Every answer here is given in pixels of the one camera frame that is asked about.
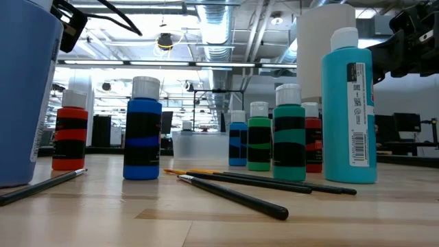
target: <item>ceiling duct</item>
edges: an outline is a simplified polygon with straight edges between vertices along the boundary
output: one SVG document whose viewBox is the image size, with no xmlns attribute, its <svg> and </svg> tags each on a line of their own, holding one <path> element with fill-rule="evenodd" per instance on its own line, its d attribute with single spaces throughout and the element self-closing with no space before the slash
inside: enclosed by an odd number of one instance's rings
<svg viewBox="0 0 439 247">
<path fill-rule="evenodd" d="M 229 62 L 231 50 L 226 47 L 215 45 L 227 45 L 229 43 L 233 8 L 227 5 L 198 5 L 198 16 L 201 22 L 201 34 L 204 44 L 212 45 L 204 48 L 206 60 L 209 62 Z M 231 71 L 213 69 L 209 72 L 211 89 L 231 90 Z M 227 94 L 212 95 L 213 104 L 216 108 L 226 108 L 228 103 L 224 99 L 230 99 Z"/>
<path fill-rule="evenodd" d="M 316 8 L 322 5 L 330 4 L 330 3 L 345 3 L 346 0 L 313 0 L 309 5 L 309 8 Z M 283 52 L 282 56 L 278 58 L 277 63 L 294 63 L 297 58 L 297 51 L 293 50 L 293 42 L 297 38 L 297 18 L 294 18 L 293 23 L 289 29 L 289 35 L 291 44 L 289 47 Z"/>
</svg>

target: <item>green paint bottle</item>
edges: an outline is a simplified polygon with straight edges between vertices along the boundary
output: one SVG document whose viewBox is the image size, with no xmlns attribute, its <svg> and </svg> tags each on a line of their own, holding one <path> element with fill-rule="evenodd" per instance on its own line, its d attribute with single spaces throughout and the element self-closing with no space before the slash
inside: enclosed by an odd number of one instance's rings
<svg viewBox="0 0 439 247">
<path fill-rule="evenodd" d="M 267 102 L 252 102 L 248 120 L 247 167 L 250 171 L 269 171 L 272 123 Z"/>
<path fill-rule="evenodd" d="M 305 109 L 298 84 L 276 88 L 276 108 L 273 110 L 273 177 L 303 181 L 306 179 Z"/>
</svg>

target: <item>clear plastic container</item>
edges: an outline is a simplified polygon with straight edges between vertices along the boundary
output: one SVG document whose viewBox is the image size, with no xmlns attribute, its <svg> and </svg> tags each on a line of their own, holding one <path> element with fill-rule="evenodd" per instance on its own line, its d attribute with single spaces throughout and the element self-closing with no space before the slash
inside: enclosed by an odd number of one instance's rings
<svg viewBox="0 0 439 247">
<path fill-rule="evenodd" d="M 175 159 L 228 160 L 228 134 L 223 132 L 172 132 Z"/>
</svg>

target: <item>black paintbrush handle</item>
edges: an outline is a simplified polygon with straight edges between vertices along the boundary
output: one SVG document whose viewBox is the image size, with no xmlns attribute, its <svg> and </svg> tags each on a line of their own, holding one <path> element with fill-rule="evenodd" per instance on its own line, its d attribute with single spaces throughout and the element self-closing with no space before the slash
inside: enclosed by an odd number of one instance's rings
<svg viewBox="0 0 439 247">
<path fill-rule="evenodd" d="M 22 189 L 13 191 L 11 193 L 4 194 L 0 196 L 0 207 L 24 199 L 38 192 L 42 192 L 50 187 L 71 180 L 72 178 L 76 178 L 77 176 L 83 174 L 85 171 L 86 171 L 85 169 L 79 169 L 73 172 L 56 176 L 55 178 L 51 178 L 46 181 L 42 181 L 41 183 L 37 183 L 35 185 L 26 186 Z"/>
<path fill-rule="evenodd" d="M 198 173 L 198 172 L 187 172 L 186 174 L 190 175 L 190 176 L 194 176 L 196 178 L 204 178 L 204 179 L 208 179 L 208 180 L 236 183 L 236 184 L 240 184 L 240 185 L 251 185 L 251 186 L 264 187 L 264 188 L 270 188 L 270 189 L 280 189 L 280 190 L 293 191 L 293 192 L 298 192 L 298 193 L 311 193 L 312 192 L 312 189 L 310 189 L 310 188 L 299 187 L 297 185 L 282 185 L 279 183 L 269 183 L 269 182 L 265 182 L 265 181 L 254 180 L 254 179 L 235 178 L 235 177 L 231 177 L 231 176 L 203 174 L 203 173 Z"/>
<path fill-rule="evenodd" d="M 227 198 L 232 200 L 233 202 L 237 202 L 241 205 L 274 217 L 278 220 L 286 220 L 288 218 L 288 209 L 281 207 L 276 204 L 272 204 L 266 202 L 264 200 L 260 200 L 258 198 L 254 198 L 252 196 L 247 196 L 246 194 L 239 193 L 238 191 L 234 191 L 227 187 L 216 185 L 214 183 L 210 183 L 208 181 L 199 179 L 199 178 L 190 178 L 190 183 L 199 187 L 203 190 L 214 193 L 215 195 Z"/>
<path fill-rule="evenodd" d="M 233 176 L 238 178 L 247 178 L 247 179 L 256 179 L 256 180 L 263 180 L 263 181 L 270 181 L 271 183 L 282 183 L 285 185 L 296 185 L 296 186 L 305 186 L 308 188 L 311 188 L 315 191 L 320 192 L 327 192 L 327 193 L 346 193 L 349 195 L 356 195 L 357 191 L 354 189 L 349 188 L 343 188 L 343 187 L 336 187 L 336 186 L 330 186 L 330 185 L 317 185 L 314 183 L 307 183 L 307 182 L 292 182 L 289 180 L 282 180 L 282 179 L 276 179 L 276 178 L 267 178 L 263 176 L 255 176 L 255 175 L 247 175 L 247 174 L 237 174 L 234 172 L 224 172 L 222 173 L 226 176 Z"/>
</svg>

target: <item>workbench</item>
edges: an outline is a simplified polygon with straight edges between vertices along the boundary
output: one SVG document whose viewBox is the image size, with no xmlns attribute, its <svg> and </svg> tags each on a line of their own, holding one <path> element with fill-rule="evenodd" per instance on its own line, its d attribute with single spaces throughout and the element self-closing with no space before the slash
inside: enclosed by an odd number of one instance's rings
<svg viewBox="0 0 439 247">
<path fill-rule="evenodd" d="M 85 175 L 0 208 L 0 246 L 439 246 L 439 169 L 379 164 L 374 185 L 356 196 L 300 194 L 220 183 L 288 208 L 286 222 L 203 191 L 175 175 L 122 177 L 123 156 L 86 156 Z M 227 161 L 175 161 L 161 168 L 204 168 L 270 176 Z M 57 176 L 39 158 L 32 183 Z M 14 189 L 2 189 L 0 194 Z"/>
</svg>

